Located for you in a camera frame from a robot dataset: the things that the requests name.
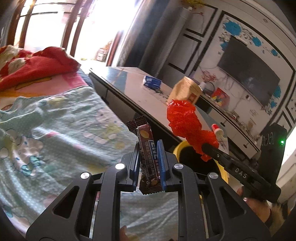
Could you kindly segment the right forearm furry sleeve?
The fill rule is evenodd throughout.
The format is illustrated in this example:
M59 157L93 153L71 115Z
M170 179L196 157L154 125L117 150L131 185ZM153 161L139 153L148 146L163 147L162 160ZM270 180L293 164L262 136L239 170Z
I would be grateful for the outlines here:
M268 227L271 236L273 236L284 224L285 219L282 214L282 208L279 204L270 204L269 202L267 202L267 204L270 209L270 214L265 222L265 225Z

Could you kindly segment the right hand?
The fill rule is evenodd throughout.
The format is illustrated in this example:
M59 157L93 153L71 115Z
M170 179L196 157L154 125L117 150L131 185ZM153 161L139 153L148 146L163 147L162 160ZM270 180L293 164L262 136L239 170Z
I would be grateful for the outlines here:
M243 197L243 187L238 188L237 194L243 198L245 203L252 209L252 211L265 223L270 217L271 209L267 201L259 201L254 198Z

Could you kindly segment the left hand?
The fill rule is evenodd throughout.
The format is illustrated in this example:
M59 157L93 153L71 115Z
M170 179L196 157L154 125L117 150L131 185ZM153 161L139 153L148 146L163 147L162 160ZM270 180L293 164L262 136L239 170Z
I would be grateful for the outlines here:
M126 235L126 225L121 227L120 230L119 230L119 240L120 241L129 241L129 238Z

